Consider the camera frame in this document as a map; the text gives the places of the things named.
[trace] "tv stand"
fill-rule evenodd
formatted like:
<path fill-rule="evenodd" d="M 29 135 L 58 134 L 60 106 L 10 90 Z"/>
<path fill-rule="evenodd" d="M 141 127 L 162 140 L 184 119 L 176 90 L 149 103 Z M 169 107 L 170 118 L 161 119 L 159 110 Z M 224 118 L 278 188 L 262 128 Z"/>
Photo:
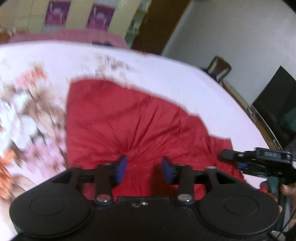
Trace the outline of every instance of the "tv stand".
<path fill-rule="evenodd" d="M 255 124 L 255 126 L 260 131 L 262 137 L 266 141 L 267 145 L 270 149 L 273 150 L 281 150 L 281 147 L 277 145 L 275 136 L 270 133 L 270 131 L 267 131 L 267 126 L 264 128 L 264 124 L 257 118 L 254 118 L 250 112 L 249 112 L 249 105 L 245 101 L 245 99 L 232 87 L 231 84 L 229 84 L 227 81 L 222 81 L 223 88 L 235 99 L 235 101 L 241 106 L 241 108 L 246 112 L 246 114 L 250 117 L 252 122 Z"/>

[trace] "purple panel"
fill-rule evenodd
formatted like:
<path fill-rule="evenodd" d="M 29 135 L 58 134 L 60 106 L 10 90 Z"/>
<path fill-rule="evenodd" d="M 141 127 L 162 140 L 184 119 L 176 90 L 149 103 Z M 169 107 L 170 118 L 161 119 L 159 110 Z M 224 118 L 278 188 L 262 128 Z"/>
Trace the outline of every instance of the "purple panel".
<path fill-rule="evenodd" d="M 89 15 L 87 28 L 95 28 L 99 30 L 107 30 L 115 8 L 105 7 L 102 5 L 94 5 Z"/>
<path fill-rule="evenodd" d="M 71 1 L 50 1 L 44 25 L 65 25 Z"/>

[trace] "white flower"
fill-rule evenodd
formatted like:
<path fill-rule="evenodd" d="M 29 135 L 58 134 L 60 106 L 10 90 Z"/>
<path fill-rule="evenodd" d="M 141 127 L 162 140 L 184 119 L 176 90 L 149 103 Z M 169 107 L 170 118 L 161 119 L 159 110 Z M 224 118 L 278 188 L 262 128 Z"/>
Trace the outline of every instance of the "white flower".
<path fill-rule="evenodd" d="M 31 142 L 30 136 L 34 136 L 37 126 L 28 115 L 18 114 L 25 106 L 28 96 L 24 93 L 13 97 L 12 103 L 0 100 L 0 155 L 13 141 L 20 150 L 24 150 Z"/>

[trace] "brown chair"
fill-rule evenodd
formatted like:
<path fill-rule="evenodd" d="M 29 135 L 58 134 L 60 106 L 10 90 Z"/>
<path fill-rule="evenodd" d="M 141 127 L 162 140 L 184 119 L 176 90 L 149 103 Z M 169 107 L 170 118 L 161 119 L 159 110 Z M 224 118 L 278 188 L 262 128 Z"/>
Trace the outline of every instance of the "brown chair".
<path fill-rule="evenodd" d="M 229 63 L 227 63 L 223 58 L 219 56 L 215 56 L 208 66 L 208 68 L 203 69 L 204 72 L 206 72 L 209 76 L 211 76 L 214 80 L 216 80 L 218 83 L 220 83 L 226 75 L 229 74 L 231 71 L 231 66 Z M 225 71 L 224 74 L 222 74 L 219 79 L 217 79 L 217 76 L 221 74 L 223 71 Z"/>

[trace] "red object in hand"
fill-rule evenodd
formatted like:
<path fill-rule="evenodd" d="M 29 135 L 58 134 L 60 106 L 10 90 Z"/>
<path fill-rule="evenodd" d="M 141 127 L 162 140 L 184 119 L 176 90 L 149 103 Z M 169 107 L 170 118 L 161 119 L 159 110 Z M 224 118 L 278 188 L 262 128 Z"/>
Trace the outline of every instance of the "red object in hand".
<path fill-rule="evenodd" d="M 94 169 L 126 154 L 127 170 L 123 183 L 113 189 L 114 198 L 175 195 L 177 187 L 166 184 L 161 172 L 163 156 L 195 170 L 216 166 L 243 180 L 236 164 L 219 160 L 223 149 L 232 149 L 230 140 L 210 137 L 200 118 L 168 101 L 107 80 L 82 80 L 71 85 L 68 165 Z M 194 189 L 195 199 L 205 195 L 203 185 Z M 93 185 L 84 185 L 83 193 L 93 199 Z"/>

